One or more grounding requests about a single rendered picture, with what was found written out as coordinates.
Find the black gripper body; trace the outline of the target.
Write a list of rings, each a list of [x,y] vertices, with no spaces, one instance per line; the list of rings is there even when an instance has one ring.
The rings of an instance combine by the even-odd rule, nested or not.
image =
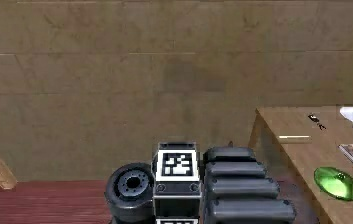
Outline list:
[[[112,215],[109,224],[154,224],[154,178],[147,163],[129,163],[108,179],[104,197]]]

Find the light wooden table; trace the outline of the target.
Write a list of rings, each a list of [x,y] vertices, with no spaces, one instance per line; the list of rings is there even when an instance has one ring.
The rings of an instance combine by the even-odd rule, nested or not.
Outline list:
[[[353,224],[353,202],[333,199],[316,186],[316,168],[332,166],[353,177],[353,164],[337,148],[353,143],[353,125],[336,106],[263,107],[256,117],[248,146],[280,155],[284,170],[294,176],[320,224]],[[308,139],[279,139],[279,135],[308,135]]]

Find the green glass bowl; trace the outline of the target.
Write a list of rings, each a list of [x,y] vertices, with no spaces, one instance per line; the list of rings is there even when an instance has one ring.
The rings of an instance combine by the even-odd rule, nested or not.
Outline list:
[[[353,201],[353,177],[335,167],[318,167],[313,174],[316,185],[327,195],[342,201]]]

